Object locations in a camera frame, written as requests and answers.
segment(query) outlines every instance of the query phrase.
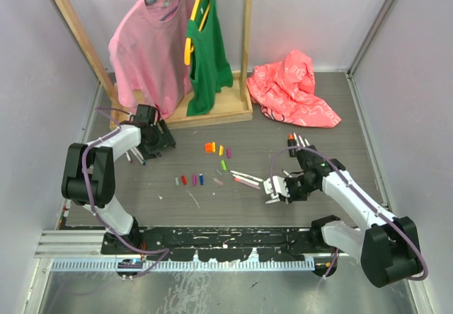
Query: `marker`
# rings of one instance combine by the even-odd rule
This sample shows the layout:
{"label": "marker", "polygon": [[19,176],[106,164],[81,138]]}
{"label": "marker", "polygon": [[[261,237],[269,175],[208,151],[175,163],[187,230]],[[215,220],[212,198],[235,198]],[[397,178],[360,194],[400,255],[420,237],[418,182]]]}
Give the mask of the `marker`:
{"label": "marker", "polygon": [[137,154],[137,152],[134,150],[134,148],[130,149],[130,151],[134,154],[135,158],[140,162],[142,165],[146,165],[145,161],[143,161]]}
{"label": "marker", "polygon": [[[288,146],[296,146],[297,145],[297,142],[294,139],[294,136],[292,136],[292,134],[289,134],[289,138],[288,138],[287,143],[288,143]],[[290,149],[289,150],[289,157],[296,157],[296,149]]]}
{"label": "marker", "polygon": [[233,177],[234,177],[234,179],[238,179],[238,180],[250,183],[251,185],[260,185],[259,182],[256,182],[256,181],[253,181],[253,180],[249,180],[248,178],[245,178],[243,176],[239,176],[239,175],[233,174]]}
{"label": "marker", "polygon": [[300,146],[301,144],[299,143],[299,140],[297,139],[297,135],[295,132],[292,133],[294,135],[294,139],[296,140],[296,143],[298,146]]}
{"label": "marker", "polygon": [[257,190],[260,190],[260,189],[261,189],[259,186],[257,186],[257,185],[252,185],[251,183],[246,182],[246,181],[244,181],[244,180],[240,180],[240,179],[238,179],[238,178],[234,178],[234,180],[235,180],[236,182],[242,183],[243,185],[248,185],[249,187],[255,188],[255,189],[257,189]]}
{"label": "marker", "polygon": [[219,180],[218,178],[213,178],[214,182],[216,182],[218,185],[224,185],[224,183]]}
{"label": "marker", "polygon": [[131,150],[135,150],[137,152],[137,155],[142,159],[142,161],[144,161],[144,157],[137,147],[132,148]]}
{"label": "marker", "polygon": [[134,161],[130,158],[129,151],[126,151],[126,157],[129,163],[134,163]]}
{"label": "marker", "polygon": [[263,180],[262,178],[256,178],[255,176],[247,175],[247,174],[244,174],[244,173],[240,173],[239,171],[230,170],[229,172],[230,172],[231,174],[243,176],[243,177],[245,177],[245,178],[250,178],[251,180],[255,180],[255,181],[258,181],[258,182],[264,182],[264,180]]}
{"label": "marker", "polygon": [[299,135],[299,142],[300,142],[300,145],[303,146],[305,148],[305,142],[304,142],[304,139],[302,138],[302,136]]}

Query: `metal floor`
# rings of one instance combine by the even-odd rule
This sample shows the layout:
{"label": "metal floor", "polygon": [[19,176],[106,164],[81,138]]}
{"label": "metal floor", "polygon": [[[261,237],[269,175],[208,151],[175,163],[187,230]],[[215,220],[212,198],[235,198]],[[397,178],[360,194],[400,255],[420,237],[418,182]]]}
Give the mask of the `metal floor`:
{"label": "metal floor", "polygon": [[[224,157],[228,169],[262,178],[269,177],[270,159],[287,146],[290,132],[299,132],[319,151],[337,158],[350,171],[355,181],[378,202],[379,192],[360,129],[357,112],[345,74],[316,74],[316,94],[342,117],[333,129],[312,129],[274,122],[264,117],[255,106],[253,120],[207,127],[175,129],[172,134],[176,149],[166,149],[162,158],[148,161],[145,167],[129,164],[125,157],[115,163],[116,195],[125,210],[148,226],[309,226],[311,221],[335,214],[353,225],[345,212],[326,195],[315,192],[307,202],[269,204],[264,191],[234,182],[220,168],[220,157],[205,153],[206,142],[215,141],[230,147],[232,158]],[[102,103],[110,106],[104,95]],[[96,116],[91,138],[109,131],[108,120]],[[275,167],[298,171],[296,158],[282,154]],[[185,175],[190,182],[193,173],[203,173],[205,185],[175,186],[175,177]],[[225,182],[219,186],[212,181]],[[188,191],[196,198],[194,202]],[[85,209],[72,205],[67,225],[96,225]]]}
{"label": "metal floor", "polygon": [[113,273],[52,272],[39,313],[411,314],[417,310],[407,281],[374,288],[352,258],[341,257],[336,273],[326,281],[311,272],[152,272],[134,281],[120,281]]}

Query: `cable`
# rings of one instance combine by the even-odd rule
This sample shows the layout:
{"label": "cable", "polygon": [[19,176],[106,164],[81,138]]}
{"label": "cable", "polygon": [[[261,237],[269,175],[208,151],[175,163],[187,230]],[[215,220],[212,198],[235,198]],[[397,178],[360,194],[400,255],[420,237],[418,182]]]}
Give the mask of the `cable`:
{"label": "cable", "polygon": [[333,268],[333,265],[337,262],[337,259],[338,259],[338,253],[340,252],[340,250],[338,248],[335,248],[335,252],[333,253],[333,257],[332,257],[332,262],[331,262],[331,265],[328,266],[326,272],[324,273],[323,275],[323,278],[325,279],[326,277],[328,277],[328,275],[331,273],[331,270]]}
{"label": "cable", "polygon": [[130,112],[126,111],[126,110],[123,110],[123,109],[120,109],[118,107],[97,107],[96,108],[97,111],[99,110],[113,110],[113,111],[118,111],[118,112],[122,112],[123,114],[126,114],[126,115],[131,115]]}
{"label": "cable", "polygon": [[418,258],[418,260],[420,261],[420,263],[422,265],[423,271],[422,271],[422,274],[419,277],[408,277],[408,279],[411,280],[411,281],[422,281],[422,280],[424,280],[424,279],[426,279],[428,277],[428,266],[426,264],[426,261],[423,258],[423,256],[422,256],[421,252],[419,251],[419,249],[417,249],[415,244],[411,241],[411,239],[400,228],[398,228],[398,226],[391,219],[388,219],[387,217],[385,217],[375,206],[373,206],[373,204],[371,202],[369,202],[367,200],[367,198],[357,188],[354,187],[354,185],[349,184],[348,179],[341,173],[340,169],[338,169],[337,166],[334,165],[333,162],[330,159],[328,159],[325,155],[323,155],[319,151],[313,150],[313,149],[310,149],[310,148],[306,148],[306,147],[302,147],[302,146],[288,146],[287,148],[284,148],[284,149],[280,150],[279,152],[277,152],[275,154],[274,158],[272,159],[272,162],[270,163],[270,184],[272,185],[272,189],[273,189],[273,192],[275,194],[277,194],[277,191],[275,189],[274,180],[273,180],[273,170],[274,170],[275,160],[282,153],[284,153],[284,152],[286,152],[288,150],[291,150],[291,149],[305,150],[305,151],[308,151],[309,153],[313,153],[316,156],[318,156],[318,157],[322,158],[323,160],[325,160],[325,162],[327,162],[327,164],[329,164],[329,166],[332,167],[332,169],[340,176],[341,180],[352,190],[352,192],[354,192],[354,194],[356,194],[357,197],[363,203],[365,203],[365,205],[373,213],[375,213],[379,218],[381,218],[387,224],[389,224],[390,227],[394,231],[396,231],[398,233],[398,235],[401,236],[401,238],[407,243],[407,245],[414,252],[415,256]]}
{"label": "cable", "polygon": [[99,215],[96,211],[96,206],[94,205],[94,196],[93,196],[93,190],[91,189],[91,181],[90,181],[90,177],[88,175],[88,167],[86,165],[86,157],[88,155],[88,152],[94,148],[95,146],[97,146],[98,144],[101,144],[102,142],[108,140],[108,139],[111,139],[112,137],[114,137],[116,134],[118,134],[120,131],[121,131],[121,124],[115,120],[113,117],[111,117],[109,114],[107,114],[106,112],[102,111],[100,108],[96,108],[96,111],[98,111],[100,114],[106,116],[108,119],[110,119],[111,121],[113,121],[116,125],[117,125],[117,128],[109,133],[109,134],[106,134],[104,137],[101,137],[100,139],[98,139],[97,141],[94,141],[93,143],[91,143],[90,145],[88,145],[88,147],[84,150],[84,152],[82,153],[82,173],[84,174],[84,180],[85,180],[85,185],[86,185],[86,191],[88,193],[88,199],[90,201],[90,209],[91,209],[91,212],[94,214],[94,216],[98,219],[98,221],[103,225],[105,226],[105,228],[107,230],[109,230],[113,235],[116,236],[116,238],[123,244],[125,245],[126,247],[128,247],[130,250],[132,251],[135,251],[135,252],[139,252],[141,254],[145,254],[145,255],[156,255],[156,254],[161,254],[161,256],[159,257],[159,259],[157,261],[155,261],[155,263],[153,263],[150,268],[147,268],[146,270],[134,275],[132,278],[135,279],[137,277],[141,277],[143,275],[145,275],[149,270],[151,270],[152,268],[154,268],[160,261],[162,261],[163,258],[165,258],[165,256],[167,256],[168,252],[170,252],[170,249],[168,248],[164,248],[164,249],[159,249],[159,250],[142,250],[142,249],[139,249],[139,248],[136,248],[134,247],[133,245],[130,245],[124,238],[121,237],[121,235],[112,227],[110,227],[110,225],[108,223],[106,223],[101,215]]}

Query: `wooden pole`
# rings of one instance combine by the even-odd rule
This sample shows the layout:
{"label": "wooden pole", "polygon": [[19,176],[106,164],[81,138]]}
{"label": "wooden pole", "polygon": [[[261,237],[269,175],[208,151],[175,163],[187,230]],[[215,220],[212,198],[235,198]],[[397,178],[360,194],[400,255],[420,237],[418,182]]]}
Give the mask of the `wooden pole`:
{"label": "wooden pole", "polygon": [[247,71],[248,71],[248,44],[250,41],[250,19],[252,13],[252,0],[243,0],[243,21],[242,21],[242,63],[239,88],[241,99],[247,99]]}
{"label": "wooden pole", "polygon": [[80,45],[80,48],[84,52],[88,62],[92,66],[94,73],[98,77],[100,83],[105,89],[109,99],[112,101],[113,107],[118,107],[118,96],[117,91],[110,80],[110,77],[105,70],[105,67],[102,64],[101,59],[98,56],[98,53],[94,49],[93,44],[91,44],[90,38],[86,33],[84,26],[82,25],[79,17],[74,10],[70,0],[55,0],[55,3],[58,5],[58,8],[62,12],[62,15],[66,22],[68,23],[69,28],[71,29],[74,37]]}

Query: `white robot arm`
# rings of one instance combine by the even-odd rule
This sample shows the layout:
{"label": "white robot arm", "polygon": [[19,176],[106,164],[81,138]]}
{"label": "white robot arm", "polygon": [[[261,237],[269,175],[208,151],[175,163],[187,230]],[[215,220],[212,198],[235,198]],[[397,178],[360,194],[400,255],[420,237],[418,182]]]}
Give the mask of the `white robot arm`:
{"label": "white robot arm", "polygon": [[303,174],[272,176],[272,182],[267,179],[264,189],[271,200],[266,203],[306,201],[316,190],[332,197],[357,228],[347,226],[336,216],[327,216],[311,223],[311,238],[318,246],[335,247],[354,257],[377,287],[424,270],[418,258],[421,255],[417,228],[410,218],[399,219],[377,204],[340,162],[324,158],[315,146],[298,149],[301,150],[296,157]]}
{"label": "white robot arm", "polygon": [[114,162],[130,149],[137,149],[145,158],[154,158],[167,146],[176,146],[165,121],[155,107],[139,105],[136,115],[123,122],[120,129],[87,144],[72,144],[68,149],[62,194],[76,204],[92,211],[82,173],[82,155],[91,144],[99,141],[88,153],[86,165],[89,173],[91,191],[94,198],[95,213],[106,223],[107,232],[112,228],[133,246],[140,243],[137,221],[128,214],[115,196]]}

